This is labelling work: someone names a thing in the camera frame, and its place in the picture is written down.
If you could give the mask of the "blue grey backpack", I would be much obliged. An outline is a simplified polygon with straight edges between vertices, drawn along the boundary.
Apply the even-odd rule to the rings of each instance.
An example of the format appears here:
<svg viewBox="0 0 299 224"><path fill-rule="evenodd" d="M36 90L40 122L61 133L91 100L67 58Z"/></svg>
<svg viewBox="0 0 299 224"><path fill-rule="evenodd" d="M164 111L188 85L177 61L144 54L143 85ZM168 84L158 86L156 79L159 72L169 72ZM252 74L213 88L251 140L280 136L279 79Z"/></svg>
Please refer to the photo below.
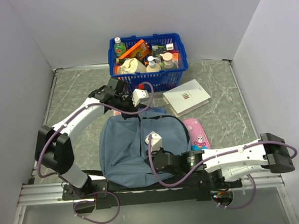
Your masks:
<svg viewBox="0 0 299 224"><path fill-rule="evenodd" d="M148 187L158 182L158 178L171 178L169 173L152 173L145 162L147 144L145 139L151 132L162 138L162 147L175 155L190 150L190 135L184 123L175 116L146 111L135 117L110 117L99 140L100 168L110 182L127 188Z"/></svg>

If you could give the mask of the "Jane Eyre book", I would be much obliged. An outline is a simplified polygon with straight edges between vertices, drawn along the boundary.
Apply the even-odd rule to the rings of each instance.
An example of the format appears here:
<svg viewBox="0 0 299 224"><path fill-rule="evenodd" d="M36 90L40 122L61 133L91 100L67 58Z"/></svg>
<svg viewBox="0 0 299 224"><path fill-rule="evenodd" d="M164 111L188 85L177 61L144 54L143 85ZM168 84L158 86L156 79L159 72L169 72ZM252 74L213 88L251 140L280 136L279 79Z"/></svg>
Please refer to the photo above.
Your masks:
<svg viewBox="0 0 299 224"><path fill-rule="evenodd" d="M166 109L164 106L159 106L159 107L150 107L147 109L147 111L150 111L150 112L157 112L157 113L163 113L165 114L166 113Z"/></svg>

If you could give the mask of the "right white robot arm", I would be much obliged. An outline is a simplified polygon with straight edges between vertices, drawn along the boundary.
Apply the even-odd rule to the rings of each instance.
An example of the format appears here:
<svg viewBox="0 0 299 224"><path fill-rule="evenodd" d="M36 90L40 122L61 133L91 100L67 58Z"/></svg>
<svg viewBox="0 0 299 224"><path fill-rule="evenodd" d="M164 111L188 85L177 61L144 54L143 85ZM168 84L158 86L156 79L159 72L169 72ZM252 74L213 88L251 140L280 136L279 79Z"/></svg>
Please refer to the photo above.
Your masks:
<svg viewBox="0 0 299 224"><path fill-rule="evenodd" d="M213 183L224 188L241 176L264 170L271 173L288 173L295 170L293 159L297 150L285 143L284 139L272 134L262 133L253 142L221 149L201 149L188 151L181 155L157 151L148 146L147 164L158 183L167 188L185 182L195 172L214 173Z"/></svg>

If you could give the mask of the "beige crumpled paper bag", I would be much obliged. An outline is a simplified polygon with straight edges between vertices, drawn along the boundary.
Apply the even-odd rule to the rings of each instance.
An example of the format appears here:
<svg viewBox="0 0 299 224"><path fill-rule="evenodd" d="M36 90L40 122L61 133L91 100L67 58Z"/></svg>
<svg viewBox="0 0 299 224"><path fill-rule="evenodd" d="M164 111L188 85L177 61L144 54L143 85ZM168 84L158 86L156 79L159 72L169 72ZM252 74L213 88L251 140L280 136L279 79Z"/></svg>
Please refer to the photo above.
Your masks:
<svg viewBox="0 0 299 224"><path fill-rule="evenodd" d="M116 74L135 74L137 72L145 73L146 66L136 58L132 58L125 60L125 62L118 67Z"/></svg>

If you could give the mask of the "pink cat pencil case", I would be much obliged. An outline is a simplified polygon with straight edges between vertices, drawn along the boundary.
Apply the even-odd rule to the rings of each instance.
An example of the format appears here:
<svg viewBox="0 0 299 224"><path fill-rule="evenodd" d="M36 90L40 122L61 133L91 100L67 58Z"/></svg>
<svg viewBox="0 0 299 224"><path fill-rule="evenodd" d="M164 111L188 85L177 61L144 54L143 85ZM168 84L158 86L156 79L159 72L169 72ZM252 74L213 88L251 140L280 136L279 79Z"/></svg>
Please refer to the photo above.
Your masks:
<svg viewBox="0 0 299 224"><path fill-rule="evenodd" d="M198 119L187 118L183 123L189 132L193 151L211 149L206 133Z"/></svg>

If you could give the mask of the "beige pump bottle white cap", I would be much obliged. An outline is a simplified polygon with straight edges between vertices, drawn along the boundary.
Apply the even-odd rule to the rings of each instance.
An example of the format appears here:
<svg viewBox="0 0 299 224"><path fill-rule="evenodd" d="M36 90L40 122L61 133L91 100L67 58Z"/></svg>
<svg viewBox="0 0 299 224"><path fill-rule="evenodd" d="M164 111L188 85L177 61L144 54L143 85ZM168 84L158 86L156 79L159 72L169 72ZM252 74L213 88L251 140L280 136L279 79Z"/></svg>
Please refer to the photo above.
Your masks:
<svg viewBox="0 0 299 224"><path fill-rule="evenodd" d="M148 56L148 65L146 67L146 72L159 72L161 71L161 66L156 62L157 58L153 56Z"/></svg>

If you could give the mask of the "green drink bottle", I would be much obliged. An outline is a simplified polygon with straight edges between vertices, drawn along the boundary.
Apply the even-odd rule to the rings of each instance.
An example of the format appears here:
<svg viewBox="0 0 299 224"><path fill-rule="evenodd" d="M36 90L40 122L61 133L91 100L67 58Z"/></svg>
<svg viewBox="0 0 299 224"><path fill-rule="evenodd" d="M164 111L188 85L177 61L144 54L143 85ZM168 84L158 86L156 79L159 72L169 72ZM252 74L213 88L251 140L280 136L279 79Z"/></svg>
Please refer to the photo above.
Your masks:
<svg viewBox="0 0 299 224"><path fill-rule="evenodd" d="M114 39L115 45L114 45L114 51L116 53L116 56L119 58L122 56L124 53L126 53L126 46L125 44L121 41L121 38L115 38Z"/></svg>

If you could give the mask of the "orange snack box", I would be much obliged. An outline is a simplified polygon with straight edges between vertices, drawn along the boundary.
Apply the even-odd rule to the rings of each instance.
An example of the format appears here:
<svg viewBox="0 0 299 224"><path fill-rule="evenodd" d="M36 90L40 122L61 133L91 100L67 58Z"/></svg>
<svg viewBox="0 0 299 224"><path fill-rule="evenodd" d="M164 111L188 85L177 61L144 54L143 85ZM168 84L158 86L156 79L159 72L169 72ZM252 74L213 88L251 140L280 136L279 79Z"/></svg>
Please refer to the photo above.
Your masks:
<svg viewBox="0 0 299 224"><path fill-rule="evenodd" d="M128 49L119 59L137 58L143 59L150 54L150 49L147 42L139 40L130 49Z"/></svg>

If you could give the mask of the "white notebook with barcode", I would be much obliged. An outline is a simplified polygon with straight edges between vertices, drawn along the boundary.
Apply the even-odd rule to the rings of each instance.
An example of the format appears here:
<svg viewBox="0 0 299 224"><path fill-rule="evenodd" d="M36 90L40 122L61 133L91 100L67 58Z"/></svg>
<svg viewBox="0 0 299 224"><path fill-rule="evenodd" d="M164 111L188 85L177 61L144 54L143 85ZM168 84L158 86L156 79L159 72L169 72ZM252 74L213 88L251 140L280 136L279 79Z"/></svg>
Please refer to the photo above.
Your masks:
<svg viewBox="0 0 299 224"><path fill-rule="evenodd" d="M195 110L210 99L210 95L196 79L164 92L162 97L176 117Z"/></svg>

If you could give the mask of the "black green product box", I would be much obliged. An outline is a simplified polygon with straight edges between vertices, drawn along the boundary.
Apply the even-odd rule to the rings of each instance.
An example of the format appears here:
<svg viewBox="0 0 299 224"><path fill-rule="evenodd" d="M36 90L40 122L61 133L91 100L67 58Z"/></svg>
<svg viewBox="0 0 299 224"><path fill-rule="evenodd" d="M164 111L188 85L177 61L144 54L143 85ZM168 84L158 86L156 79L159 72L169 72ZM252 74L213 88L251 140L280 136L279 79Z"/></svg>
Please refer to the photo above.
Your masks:
<svg viewBox="0 0 299 224"><path fill-rule="evenodd" d="M152 44L151 50L152 50L153 57L160 56L160 54L165 54L167 52L167 49L165 46L155 45L155 44Z"/></svg>

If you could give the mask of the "grey pump bottle beige cap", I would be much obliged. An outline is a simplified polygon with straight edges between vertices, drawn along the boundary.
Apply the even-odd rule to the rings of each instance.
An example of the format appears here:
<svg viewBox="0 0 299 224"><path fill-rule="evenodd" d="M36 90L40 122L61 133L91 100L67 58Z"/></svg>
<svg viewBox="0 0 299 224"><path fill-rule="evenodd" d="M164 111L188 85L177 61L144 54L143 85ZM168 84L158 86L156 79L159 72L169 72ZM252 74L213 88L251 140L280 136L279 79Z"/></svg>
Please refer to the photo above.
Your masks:
<svg viewBox="0 0 299 224"><path fill-rule="evenodd" d="M161 53L160 54L163 62L163 70L176 70L178 69L177 65L173 61L173 54L168 52L168 53Z"/></svg>

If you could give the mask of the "orange box in basket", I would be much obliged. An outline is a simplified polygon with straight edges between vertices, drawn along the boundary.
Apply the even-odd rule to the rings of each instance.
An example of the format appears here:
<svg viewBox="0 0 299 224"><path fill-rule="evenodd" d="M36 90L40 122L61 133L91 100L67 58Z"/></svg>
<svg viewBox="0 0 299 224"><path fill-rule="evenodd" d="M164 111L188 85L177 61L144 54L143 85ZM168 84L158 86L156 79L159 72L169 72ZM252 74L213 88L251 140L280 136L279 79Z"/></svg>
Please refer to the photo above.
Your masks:
<svg viewBox="0 0 299 224"><path fill-rule="evenodd" d="M177 67L179 67L179 53L178 52L173 52L172 53L172 60L173 60L173 63L177 66Z"/></svg>

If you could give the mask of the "small white barcode box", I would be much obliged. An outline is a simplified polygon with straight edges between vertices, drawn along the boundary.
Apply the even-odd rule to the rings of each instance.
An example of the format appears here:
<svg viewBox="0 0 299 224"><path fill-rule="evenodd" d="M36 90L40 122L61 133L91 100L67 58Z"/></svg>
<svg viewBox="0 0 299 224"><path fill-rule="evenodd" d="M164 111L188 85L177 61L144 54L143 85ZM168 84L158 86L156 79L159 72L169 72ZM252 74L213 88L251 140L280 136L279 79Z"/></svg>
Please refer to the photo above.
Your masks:
<svg viewBox="0 0 299 224"><path fill-rule="evenodd" d="M173 43L169 43L169 44L167 44L167 45L166 45L166 49L167 49L167 51L171 51L171 50L173 50L173 49L174 49L174 44L173 44Z"/></svg>

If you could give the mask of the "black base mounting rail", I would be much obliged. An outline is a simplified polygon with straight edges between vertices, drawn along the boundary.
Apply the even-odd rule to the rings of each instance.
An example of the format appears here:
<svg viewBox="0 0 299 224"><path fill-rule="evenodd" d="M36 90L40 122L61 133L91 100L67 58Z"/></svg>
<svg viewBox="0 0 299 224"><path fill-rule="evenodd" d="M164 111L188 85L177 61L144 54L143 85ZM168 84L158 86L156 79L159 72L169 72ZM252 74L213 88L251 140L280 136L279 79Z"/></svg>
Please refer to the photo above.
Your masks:
<svg viewBox="0 0 299 224"><path fill-rule="evenodd" d="M159 183L143 188L127 188L105 179L92 180L91 193L100 192L97 195L87 196L70 185L64 185L63 201L92 200L96 209L115 207L117 202L121 206L140 205L151 203L165 203L173 201L210 201L213 192L221 192L231 188L241 188L242 181L226 182L221 177L221 172L213 173L195 172L182 184L165 188Z"/></svg>

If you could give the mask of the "aluminium frame rail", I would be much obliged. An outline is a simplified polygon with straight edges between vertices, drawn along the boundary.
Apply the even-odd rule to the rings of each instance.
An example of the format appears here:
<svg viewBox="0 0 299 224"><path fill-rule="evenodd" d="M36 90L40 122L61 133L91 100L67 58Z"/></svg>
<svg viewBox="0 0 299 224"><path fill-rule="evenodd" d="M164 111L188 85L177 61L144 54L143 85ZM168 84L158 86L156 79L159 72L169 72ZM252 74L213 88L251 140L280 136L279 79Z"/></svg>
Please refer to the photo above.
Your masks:
<svg viewBox="0 0 299 224"><path fill-rule="evenodd" d="M23 185L19 195L17 206L49 205L66 202L62 200L63 187L61 183Z"/></svg>

